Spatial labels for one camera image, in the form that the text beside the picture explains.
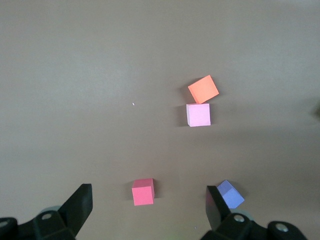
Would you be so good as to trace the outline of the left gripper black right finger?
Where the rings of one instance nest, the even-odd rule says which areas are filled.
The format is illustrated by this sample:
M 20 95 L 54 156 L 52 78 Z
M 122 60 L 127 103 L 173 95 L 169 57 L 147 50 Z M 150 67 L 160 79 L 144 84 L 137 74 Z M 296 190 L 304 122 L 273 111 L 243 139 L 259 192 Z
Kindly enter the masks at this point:
M 305 240 L 295 225 L 271 221 L 262 227 L 241 213 L 232 213 L 216 186 L 207 186 L 205 212 L 211 227 L 203 240 Z

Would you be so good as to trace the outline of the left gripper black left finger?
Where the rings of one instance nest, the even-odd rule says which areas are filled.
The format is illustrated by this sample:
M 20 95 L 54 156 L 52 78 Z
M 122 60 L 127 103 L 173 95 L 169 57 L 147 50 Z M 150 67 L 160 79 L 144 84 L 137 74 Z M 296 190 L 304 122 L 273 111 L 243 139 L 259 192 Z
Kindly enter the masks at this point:
M 14 217 L 0 219 L 2 240 L 75 240 L 93 210 L 91 184 L 82 184 L 62 206 L 48 207 L 18 224 Z

